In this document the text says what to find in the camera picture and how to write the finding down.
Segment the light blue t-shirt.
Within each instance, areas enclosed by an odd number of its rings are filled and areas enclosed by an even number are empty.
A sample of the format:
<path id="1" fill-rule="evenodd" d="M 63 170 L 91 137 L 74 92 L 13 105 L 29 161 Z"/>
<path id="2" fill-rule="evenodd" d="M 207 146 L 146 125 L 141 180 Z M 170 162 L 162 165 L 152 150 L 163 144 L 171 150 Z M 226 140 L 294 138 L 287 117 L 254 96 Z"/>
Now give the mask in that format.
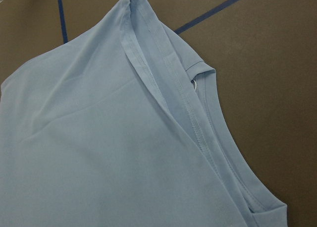
<path id="1" fill-rule="evenodd" d="M 119 0 L 1 85 L 3 227 L 285 227 L 219 104 L 216 71 Z"/>

